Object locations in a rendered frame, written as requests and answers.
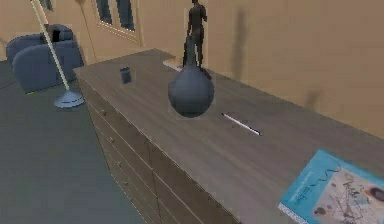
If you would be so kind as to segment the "round blue-grey vase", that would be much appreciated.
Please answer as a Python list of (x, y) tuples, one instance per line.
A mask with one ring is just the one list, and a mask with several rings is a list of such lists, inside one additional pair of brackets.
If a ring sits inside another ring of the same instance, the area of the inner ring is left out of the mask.
[(211, 106), (215, 89), (208, 74), (198, 67), (195, 38), (187, 36), (183, 68), (168, 84), (168, 98), (174, 110), (188, 118), (204, 114)]

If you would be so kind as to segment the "brown wooden chest of drawers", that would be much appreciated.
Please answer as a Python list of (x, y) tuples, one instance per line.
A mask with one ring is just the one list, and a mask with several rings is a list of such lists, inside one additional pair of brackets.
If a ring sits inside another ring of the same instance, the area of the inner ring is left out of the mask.
[(119, 184), (147, 223), (291, 224), (280, 198), (320, 148), (384, 179), (384, 140), (222, 75), (206, 113), (180, 116), (168, 100), (177, 74), (168, 57), (152, 49), (75, 71), (104, 149), (116, 151)]

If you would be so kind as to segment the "white pen with black tip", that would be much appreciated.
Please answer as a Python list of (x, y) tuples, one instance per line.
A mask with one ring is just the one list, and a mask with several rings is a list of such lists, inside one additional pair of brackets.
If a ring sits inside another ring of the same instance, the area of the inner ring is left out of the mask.
[(248, 125), (240, 122), (239, 120), (236, 120), (235, 118), (229, 116), (228, 114), (221, 113), (221, 115), (224, 116), (226, 119), (234, 122), (235, 124), (237, 124), (237, 125), (245, 128), (245, 129), (249, 130), (250, 132), (252, 132), (252, 133), (254, 133), (254, 134), (258, 135), (258, 136), (261, 136), (261, 133), (258, 130), (252, 128), (251, 126), (248, 126)]

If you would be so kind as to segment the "small dark blue cup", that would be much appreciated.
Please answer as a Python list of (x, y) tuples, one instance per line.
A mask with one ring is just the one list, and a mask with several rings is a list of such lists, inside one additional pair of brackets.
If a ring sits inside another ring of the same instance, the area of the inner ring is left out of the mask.
[(131, 72), (129, 67), (121, 68), (120, 74), (121, 74), (121, 80), (123, 84), (127, 84), (131, 82), (132, 78), (131, 78)]

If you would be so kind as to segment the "dark human figure statue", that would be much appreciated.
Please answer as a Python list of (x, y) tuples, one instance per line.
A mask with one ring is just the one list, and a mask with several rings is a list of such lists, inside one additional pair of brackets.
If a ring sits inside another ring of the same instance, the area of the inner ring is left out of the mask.
[(198, 67), (202, 67), (203, 62), (203, 23), (208, 20), (207, 10), (199, 0), (191, 0), (193, 7), (188, 11), (187, 35), (194, 40), (194, 52), (197, 54)]

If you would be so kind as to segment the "window with dark panes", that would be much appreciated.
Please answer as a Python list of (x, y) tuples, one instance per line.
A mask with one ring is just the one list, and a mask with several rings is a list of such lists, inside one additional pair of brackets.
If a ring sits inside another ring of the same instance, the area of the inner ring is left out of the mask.
[(135, 31), (132, 0), (95, 0), (99, 20), (120, 30)]

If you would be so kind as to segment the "pale floor lamp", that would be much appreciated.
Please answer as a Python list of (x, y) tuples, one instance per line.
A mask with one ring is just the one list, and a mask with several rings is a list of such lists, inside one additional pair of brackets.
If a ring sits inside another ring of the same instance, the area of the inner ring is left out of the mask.
[(72, 91), (69, 87), (67, 78), (65, 77), (65, 74), (64, 74), (63, 69), (61, 67), (61, 64), (59, 62), (59, 59), (57, 57), (56, 51), (53, 47), (53, 43), (52, 43), (51, 38), (48, 34), (45, 20), (43, 19), (43, 15), (42, 15), (43, 11), (39, 9), (40, 3), (38, 0), (30, 0), (30, 3), (32, 5), (32, 8), (33, 8), (35, 14), (36, 14), (36, 17), (37, 17), (38, 22), (40, 24), (40, 27), (43, 31), (44, 37), (47, 41), (47, 44), (48, 44), (48, 47), (49, 47), (50, 52), (52, 54), (52, 57), (54, 59), (54, 62), (56, 64), (57, 70), (60, 74), (61, 80), (62, 80), (63, 85), (65, 87), (65, 92), (54, 101), (54, 105), (57, 108), (74, 108), (74, 107), (80, 106), (84, 103), (84, 99), (80, 93), (78, 93), (76, 91)]

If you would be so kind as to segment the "light blue illustrated book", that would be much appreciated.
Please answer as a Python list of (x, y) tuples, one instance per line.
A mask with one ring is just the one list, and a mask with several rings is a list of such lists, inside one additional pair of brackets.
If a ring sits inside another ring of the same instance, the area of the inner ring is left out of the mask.
[(384, 179), (320, 149), (278, 208), (297, 224), (384, 224)]

